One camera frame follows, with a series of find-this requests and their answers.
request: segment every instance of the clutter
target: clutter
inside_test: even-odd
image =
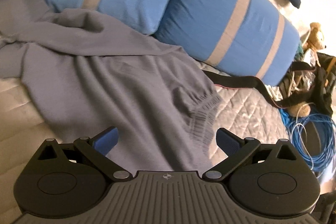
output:
[[[316,60],[311,49],[305,52],[303,62],[306,62],[311,67],[315,67]],[[314,83],[315,75],[311,71],[291,71],[292,80],[290,82],[287,97],[290,97],[295,92],[308,92]],[[306,117],[310,114],[310,106],[306,101],[300,102],[297,105],[287,108],[288,113],[292,117]]]
[[[294,57],[295,61],[301,61],[303,58],[303,54],[304,54],[304,51],[302,48],[302,43],[299,43],[297,50],[296,50],[295,57]]]
[[[320,113],[329,115],[333,114],[332,110],[332,94],[336,84],[336,57],[327,55],[322,52],[317,53],[321,64],[321,75],[315,83],[320,88],[315,94],[314,102],[318,105]]]
[[[316,64],[318,66],[320,65],[319,58],[317,56],[317,51],[318,50],[323,50],[327,46],[325,45],[324,42],[324,35],[321,30],[321,24],[317,22],[312,22],[310,24],[310,34],[307,39],[307,41],[302,45],[303,51],[306,52],[308,49],[311,49],[316,58]]]
[[[335,122],[328,115],[320,114],[315,109],[312,114],[303,118],[299,118],[298,116],[293,118],[283,109],[279,111],[286,126],[290,142],[298,150],[310,169],[313,172],[319,173],[317,178],[322,177],[336,154]],[[316,125],[321,139],[321,152],[314,156],[310,155],[302,139],[304,134],[307,136],[305,126],[309,122],[313,122]]]

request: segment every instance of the stuffed animal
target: stuffed animal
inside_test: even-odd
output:
[[[327,46],[324,44],[324,35],[321,30],[321,24],[317,22],[312,22],[310,24],[309,37],[307,41],[302,45],[303,51],[306,52],[307,49],[310,48],[315,54],[316,65],[320,67],[321,65],[317,56],[317,51],[323,50],[326,47]]]
[[[326,45],[324,44],[324,35],[321,30],[320,23],[312,22],[310,24],[310,33],[309,33],[308,39],[302,44],[302,48],[304,52],[306,52],[308,49],[312,50],[315,56],[316,65],[320,67],[321,65],[319,62],[319,58],[317,56],[317,51],[323,50],[326,48]],[[293,82],[295,83],[296,86],[299,85],[301,79],[302,79],[302,75],[298,75],[294,77]],[[310,114],[310,106],[306,102],[302,102],[295,106],[291,106],[290,108],[287,109],[287,112],[292,117],[296,117],[296,116],[306,117]]]

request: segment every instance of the bed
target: bed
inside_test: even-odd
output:
[[[317,4],[313,6],[312,1],[316,3],[317,0],[302,0],[299,10],[287,0],[270,1],[292,22],[300,35],[308,31],[310,22],[320,21],[326,27],[326,37],[332,37],[332,23],[325,24],[323,19],[325,21],[328,18],[332,19],[331,15],[335,11],[333,0],[325,1],[326,15],[320,17],[310,14],[310,12],[314,13],[314,7],[317,6]],[[199,63],[199,67],[213,71],[203,63]],[[257,90],[225,90],[221,87],[216,89],[223,98],[223,102],[218,108],[213,125],[214,131],[219,127],[225,127],[241,138],[253,136],[262,143],[275,143],[279,138],[287,137],[278,110],[268,105]],[[19,79],[0,80],[0,112],[2,125],[0,129],[0,199],[2,201],[0,223],[7,224],[21,214],[12,191],[16,178],[40,144],[46,138],[55,137],[55,135],[43,121]],[[213,165],[226,158],[225,153],[216,145],[215,139],[211,144],[209,158]]]

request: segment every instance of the cable bundle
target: cable bundle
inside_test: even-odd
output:
[[[307,117],[302,118],[293,118],[289,116],[286,111],[280,109],[280,114],[283,124],[287,129],[290,142],[298,150],[300,155],[303,157],[303,159],[313,172],[321,172],[321,174],[318,176],[319,178],[325,168],[333,160],[336,153],[335,122],[329,116],[319,113],[313,113],[308,115]],[[302,130],[304,130],[304,133],[307,135],[305,125],[308,122],[313,122],[315,124],[319,123],[319,128],[323,129],[321,132],[319,132],[319,134],[320,136],[322,134],[324,135],[321,137],[325,141],[322,142],[321,153],[317,156],[310,156],[302,140]]]

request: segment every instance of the gray blanket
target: gray blanket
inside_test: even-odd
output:
[[[210,168],[221,98],[181,47],[95,11],[54,14],[42,0],[0,0],[0,77],[20,77],[64,142],[109,126],[108,158],[137,170]]]

